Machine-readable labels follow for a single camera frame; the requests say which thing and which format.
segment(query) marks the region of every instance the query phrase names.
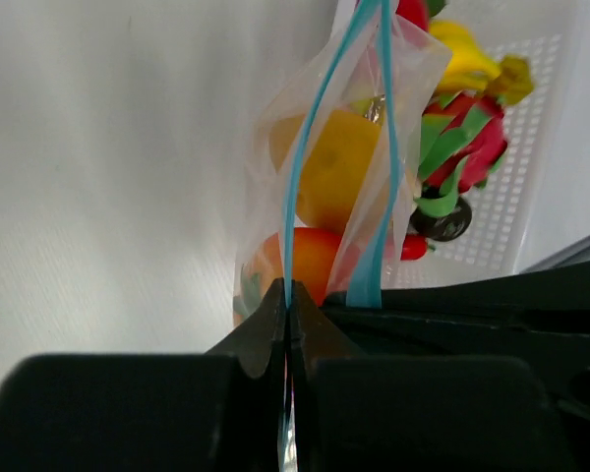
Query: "white plastic basket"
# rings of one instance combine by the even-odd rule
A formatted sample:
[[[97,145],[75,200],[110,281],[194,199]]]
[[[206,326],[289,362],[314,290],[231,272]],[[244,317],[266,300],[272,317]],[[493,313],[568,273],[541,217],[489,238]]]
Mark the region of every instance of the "white plastic basket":
[[[335,28],[343,25],[354,0],[339,2]],[[555,163],[554,142],[581,44],[586,0],[448,0],[438,18],[470,27],[495,58],[516,53],[530,59],[536,90],[504,120],[509,148],[487,188],[465,195],[472,206],[469,229],[417,262],[401,265],[399,288],[451,285],[518,273],[523,243],[538,217],[536,203],[546,169]],[[564,172],[576,172],[576,162]],[[567,224],[565,215],[561,216]]]

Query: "clear plastic bag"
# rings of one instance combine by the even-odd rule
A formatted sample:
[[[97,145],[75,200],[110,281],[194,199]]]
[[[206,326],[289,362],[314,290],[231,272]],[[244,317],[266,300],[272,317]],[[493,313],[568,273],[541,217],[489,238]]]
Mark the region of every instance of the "clear plastic bag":
[[[237,255],[236,323],[251,315],[272,281],[284,275],[302,280],[318,304],[329,292],[347,290],[349,295],[354,285],[361,292],[366,284],[356,282],[357,272],[362,278],[363,271],[382,269],[370,277],[375,282],[370,291],[378,290],[379,297],[381,286],[393,284],[421,188],[422,111],[450,53],[421,29],[391,15],[384,1],[361,2],[346,30],[330,40],[256,123],[245,163],[246,227]],[[381,60],[385,53],[386,62]],[[387,115],[390,105],[392,116]],[[399,179],[389,179],[393,165]],[[288,214],[292,217],[293,210],[294,231]],[[291,257],[284,258],[283,246]],[[364,293],[352,299],[368,299],[367,287]]]

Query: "plastic toy food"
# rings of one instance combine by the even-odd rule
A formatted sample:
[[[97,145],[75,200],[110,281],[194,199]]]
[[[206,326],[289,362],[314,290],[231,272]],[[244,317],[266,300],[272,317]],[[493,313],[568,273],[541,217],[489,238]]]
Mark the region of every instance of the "plastic toy food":
[[[341,244],[341,236],[318,228],[295,228],[293,239],[293,279],[306,286],[318,305],[324,302],[327,282],[334,263],[334,257]],[[354,269],[358,262],[358,250],[348,249],[345,270]],[[234,297],[234,311],[239,318],[247,318],[260,305],[271,283],[284,275],[280,255],[279,239],[273,234],[266,239],[243,266],[241,271],[241,295]]]
[[[499,64],[483,52],[472,32],[463,25],[432,20],[429,33],[452,51],[437,92],[483,91],[501,74]]]
[[[419,234],[407,234],[402,244],[400,259],[403,261],[417,261],[422,259],[429,250],[426,238]]]
[[[269,132],[271,161],[279,169],[304,116],[278,121]],[[331,112],[299,184],[297,216],[308,226],[343,234],[372,160],[381,127],[355,113]]]
[[[458,196],[481,185],[507,148],[504,111],[487,96],[440,96],[422,118],[419,179],[438,190],[436,198],[417,200],[426,216],[440,218],[456,207]]]
[[[501,74],[488,84],[485,94],[498,97],[504,105],[512,106],[522,101],[533,88],[527,60],[508,54],[501,61]]]
[[[446,0],[426,0],[426,4],[429,8],[429,17],[433,18],[443,10]]]
[[[408,20],[416,27],[428,31],[429,5],[426,0],[400,0],[395,14]]]
[[[461,197],[452,212],[441,218],[426,216],[419,209],[411,215],[411,225],[421,235],[446,243],[460,237],[472,222],[472,208]]]

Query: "red toy pepper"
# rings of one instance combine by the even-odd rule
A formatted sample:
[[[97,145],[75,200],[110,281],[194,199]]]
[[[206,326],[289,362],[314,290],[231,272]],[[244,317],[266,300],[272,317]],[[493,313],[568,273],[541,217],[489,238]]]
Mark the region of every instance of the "red toy pepper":
[[[424,31],[429,30],[429,8],[426,0],[400,0],[395,14]]]
[[[422,259],[429,250],[429,243],[424,236],[419,234],[407,234],[402,244],[402,261],[417,261]]]
[[[468,112],[474,106],[477,106],[480,111],[488,115],[489,118],[491,117],[491,119],[472,143],[447,158],[435,172],[426,178],[425,183],[427,185],[439,188],[445,179],[454,172],[461,159],[468,157],[458,185],[460,193],[467,192],[474,185],[488,178],[493,165],[506,151],[507,141],[502,125],[504,111],[493,98],[487,96],[476,97],[463,92],[448,104],[435,102],[429,105],[424,115],[453,116],[452,121],[443,130],[445,132],[461,126]]]

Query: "white wall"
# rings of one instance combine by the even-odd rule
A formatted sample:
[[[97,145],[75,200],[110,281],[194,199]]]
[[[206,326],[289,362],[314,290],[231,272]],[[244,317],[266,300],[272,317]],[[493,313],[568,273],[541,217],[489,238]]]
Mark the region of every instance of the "white wall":
[[[0,0],[0,379],[231,328],[244,138],[335,6]]]

